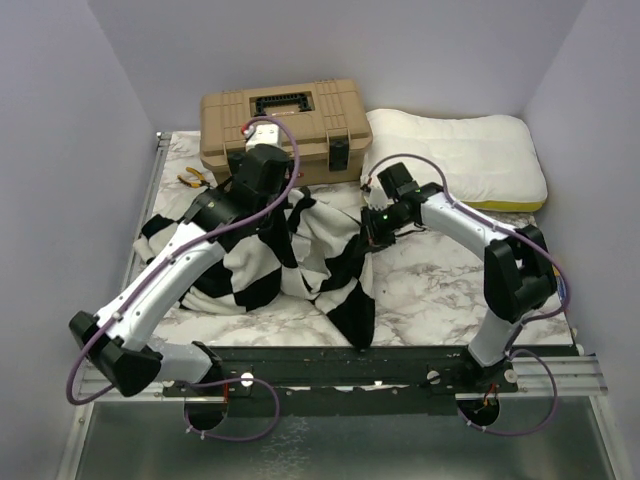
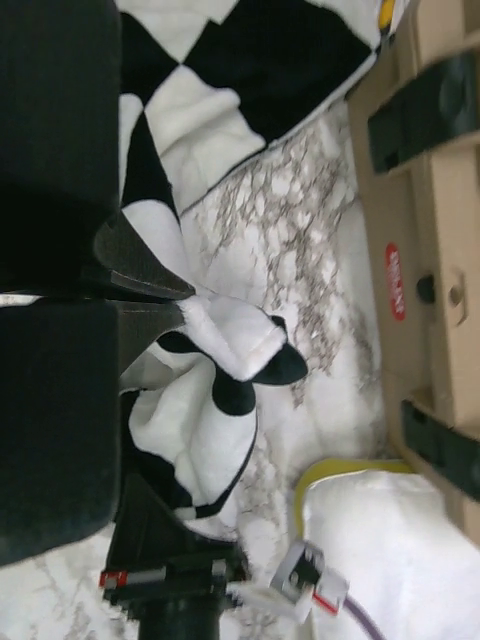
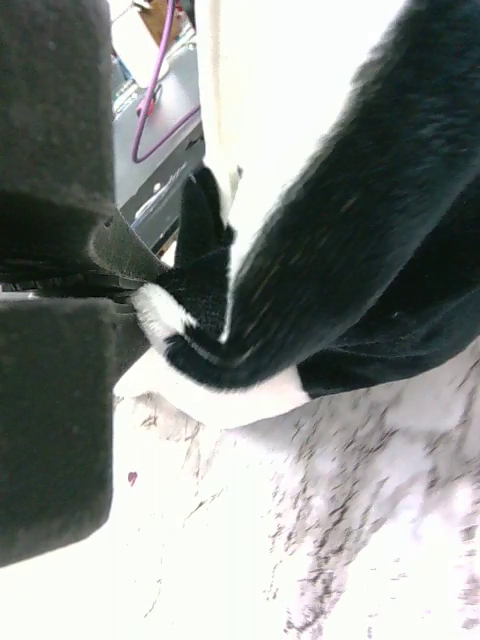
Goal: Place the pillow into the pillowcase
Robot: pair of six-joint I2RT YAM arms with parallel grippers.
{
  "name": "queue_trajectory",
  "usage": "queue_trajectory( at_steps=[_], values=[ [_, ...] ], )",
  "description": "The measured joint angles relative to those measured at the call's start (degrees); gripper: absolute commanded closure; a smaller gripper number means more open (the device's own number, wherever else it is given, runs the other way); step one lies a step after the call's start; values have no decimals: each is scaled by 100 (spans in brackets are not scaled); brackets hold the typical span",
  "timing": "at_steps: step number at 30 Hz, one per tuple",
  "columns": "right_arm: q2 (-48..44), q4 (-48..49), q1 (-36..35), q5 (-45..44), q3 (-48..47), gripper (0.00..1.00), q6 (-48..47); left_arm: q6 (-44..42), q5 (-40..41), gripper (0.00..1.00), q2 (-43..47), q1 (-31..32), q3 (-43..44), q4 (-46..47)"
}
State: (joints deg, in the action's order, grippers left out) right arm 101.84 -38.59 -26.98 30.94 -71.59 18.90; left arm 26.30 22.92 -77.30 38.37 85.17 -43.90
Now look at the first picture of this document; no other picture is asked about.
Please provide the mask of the black white checkered pillowcase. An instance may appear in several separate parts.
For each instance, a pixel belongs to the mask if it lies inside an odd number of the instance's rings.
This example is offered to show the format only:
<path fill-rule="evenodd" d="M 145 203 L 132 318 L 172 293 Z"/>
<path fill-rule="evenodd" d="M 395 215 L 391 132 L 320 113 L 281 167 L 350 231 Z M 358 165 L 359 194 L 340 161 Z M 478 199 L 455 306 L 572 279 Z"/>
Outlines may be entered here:
<path fill-rule="evenodd" d="M 215 316 L 242 314 L 281 295 L 309 302 L 357 349 L 375 331 L 372 256 L 361 251 L 359 220 L 307 187 L 257 234 L 242 239 L 183 294 L 177 307 Z"/>

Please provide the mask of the white pillow yellow edge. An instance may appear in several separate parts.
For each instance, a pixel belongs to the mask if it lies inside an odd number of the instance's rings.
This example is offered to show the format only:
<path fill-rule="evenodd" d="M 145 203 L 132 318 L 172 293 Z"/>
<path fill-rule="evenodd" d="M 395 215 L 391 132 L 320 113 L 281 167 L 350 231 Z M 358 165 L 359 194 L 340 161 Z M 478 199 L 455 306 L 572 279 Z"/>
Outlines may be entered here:
<path fill-rule="evenodd" d="M 444 172 L 452 196 L 476 209 L 535 212 L 547 200 L 547 184 L 527 125 L 508 115 L 433 119 L 394 109 L 367 113 L 373 140 L 360 183 L 377 188 L 378 163 L 402 162 L 420 185 L 440 183 L 427 158 Z"/>

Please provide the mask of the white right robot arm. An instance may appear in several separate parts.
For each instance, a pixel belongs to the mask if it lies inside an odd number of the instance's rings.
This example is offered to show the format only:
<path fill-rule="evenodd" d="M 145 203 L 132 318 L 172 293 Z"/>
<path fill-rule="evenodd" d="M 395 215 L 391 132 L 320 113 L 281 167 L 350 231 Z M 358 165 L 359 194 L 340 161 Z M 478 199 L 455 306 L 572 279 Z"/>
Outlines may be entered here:
<path fill-rule="evenodd" d="M 415 224 L 448 236 L 483 261 L 487 311 L 467 347 L 472 359 L 459 367 L 461 383 L 481 391 L 494 381 L 494 365 L 503 361 L 524 321 L 557 291 L 544 236 L 533 225 L 516 228 L 465 206 L 443 184 L 418 185 L 402 163 L 382 170 L 378 181 L 386 201 L 361 209 L 371 251 L 392 245 L 398 230 Z"/>

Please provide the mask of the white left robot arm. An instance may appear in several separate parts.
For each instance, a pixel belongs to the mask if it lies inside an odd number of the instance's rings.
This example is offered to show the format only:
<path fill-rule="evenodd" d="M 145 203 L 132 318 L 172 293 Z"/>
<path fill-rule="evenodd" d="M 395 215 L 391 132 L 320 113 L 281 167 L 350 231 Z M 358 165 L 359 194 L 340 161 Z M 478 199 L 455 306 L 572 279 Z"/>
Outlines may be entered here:
<path fill-rule="evenodd" d="M 155 381 L 188 383 L 202 395 L 218 388 L 221 371 L 208 348 L 154 345 L 151 336 L 194 282 L 286 200 L 299 167 L 297 154 L 253 147 L 224 187 L 195 197 L 164 249 L 121 294 L 97 313 L 71 319 L 82 357 L 120 394 L 137 395 Z"/>

